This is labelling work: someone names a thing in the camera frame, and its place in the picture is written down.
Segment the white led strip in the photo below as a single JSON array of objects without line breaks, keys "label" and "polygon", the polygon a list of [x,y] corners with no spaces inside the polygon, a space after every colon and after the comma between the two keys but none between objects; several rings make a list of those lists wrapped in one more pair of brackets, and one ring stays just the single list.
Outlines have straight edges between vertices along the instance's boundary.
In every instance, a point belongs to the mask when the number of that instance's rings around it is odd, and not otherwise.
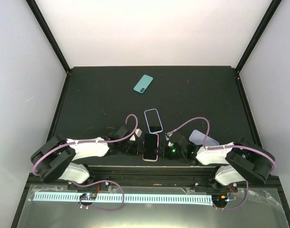
[{"label": "white led strip", "polygon": [[[78,202],[83,193],[75,192],[35,192],[33,201]],[[82,202],[121,203],[122,194],[99,193],[96,200]],[[125,203],[199,204],[212,205],[212,196],[206,195],[164,195],[125,194]]]}]

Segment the phone back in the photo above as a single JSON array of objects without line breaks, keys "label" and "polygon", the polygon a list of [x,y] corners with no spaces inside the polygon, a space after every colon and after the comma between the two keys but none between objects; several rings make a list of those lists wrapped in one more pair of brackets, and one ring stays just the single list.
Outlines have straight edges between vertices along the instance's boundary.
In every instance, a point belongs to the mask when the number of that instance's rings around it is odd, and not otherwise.
[{"label": "phone back", "polygon": [[143,75],[140,81],[135,85],[134,90],[141,94],[144,93],[152,80],[152,77],[148,75]]}]

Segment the black phone screen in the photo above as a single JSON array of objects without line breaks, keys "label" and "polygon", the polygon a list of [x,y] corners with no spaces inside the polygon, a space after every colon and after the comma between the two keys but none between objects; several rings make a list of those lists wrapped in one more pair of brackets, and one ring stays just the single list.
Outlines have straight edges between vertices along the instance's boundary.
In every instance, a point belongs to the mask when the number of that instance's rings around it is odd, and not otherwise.
[{"label": "black phone screen", "polygon": [[156,160],[155,149],[158,148],[158,137],[157,134],[145,134],[143,159]]},{"label": "black phone screen", "polygon": [[162,124],[159,118],[158,111],[156,109],[145,111],[145,116],[149,132],[157,133],[162,131]]}]

